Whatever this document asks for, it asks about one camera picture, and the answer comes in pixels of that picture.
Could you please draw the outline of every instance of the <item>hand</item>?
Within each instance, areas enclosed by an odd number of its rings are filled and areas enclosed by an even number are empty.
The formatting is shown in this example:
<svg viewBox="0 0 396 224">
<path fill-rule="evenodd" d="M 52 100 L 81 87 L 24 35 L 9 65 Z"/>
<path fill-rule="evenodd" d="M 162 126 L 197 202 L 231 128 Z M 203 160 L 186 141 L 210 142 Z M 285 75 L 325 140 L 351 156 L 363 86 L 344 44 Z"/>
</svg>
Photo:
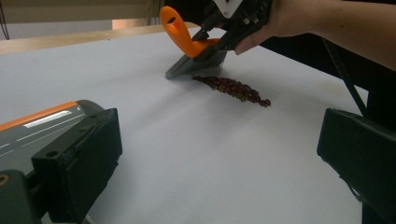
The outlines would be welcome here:
<svg viewBox="0 0 396 224">
<path fill-rule="evenodd" d="M 268 23 L 243 39 L 236 46 L 235 53 L 241 54 L 272 36 L 285 37 L 311 32 L 316 16 L 333 1 L 338 0 L 274 0 Z"/>
</svg>

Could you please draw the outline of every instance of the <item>white surface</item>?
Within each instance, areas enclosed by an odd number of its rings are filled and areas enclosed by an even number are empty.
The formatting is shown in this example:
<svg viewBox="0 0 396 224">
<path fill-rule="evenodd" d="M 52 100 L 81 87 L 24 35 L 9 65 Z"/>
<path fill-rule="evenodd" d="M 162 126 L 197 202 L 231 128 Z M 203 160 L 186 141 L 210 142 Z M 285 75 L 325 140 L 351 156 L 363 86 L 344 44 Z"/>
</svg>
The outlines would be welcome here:
<svg viewBox="0 0 396 224">
<path fill-rule="evenodd" d="M 0 123 L 70 100 L 119 110 L 123 155 L 97 223 L 361 223 L 316 152 L 327 107 L 358 113 L 341 80 L 263 48 L 229 53 L 221 75 L 265 108 L 165 79 L 180 56 L 165 34 L 0 56 Z"/>
</svg>

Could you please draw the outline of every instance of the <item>pile of coffee beans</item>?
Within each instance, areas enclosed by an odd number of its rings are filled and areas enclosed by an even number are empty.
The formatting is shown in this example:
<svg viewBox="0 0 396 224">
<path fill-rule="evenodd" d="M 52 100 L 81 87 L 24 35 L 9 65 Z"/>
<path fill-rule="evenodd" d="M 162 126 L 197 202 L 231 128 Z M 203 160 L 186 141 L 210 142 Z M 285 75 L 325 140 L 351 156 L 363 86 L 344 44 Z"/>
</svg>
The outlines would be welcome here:
<svg viewBox="0 0 396 224">
<path fill-rule="evenodd" d="M 246 84 L 242 84 L 240 81 L 227 77 L 193 77 L 192 79 L 205 83 L 214 91 L 228 93 L 241 102 L 250 101 L 265 107 L 271 105 L 270 100 L 262 100 L 257 91 L 251 89 Z"/>
</svg>

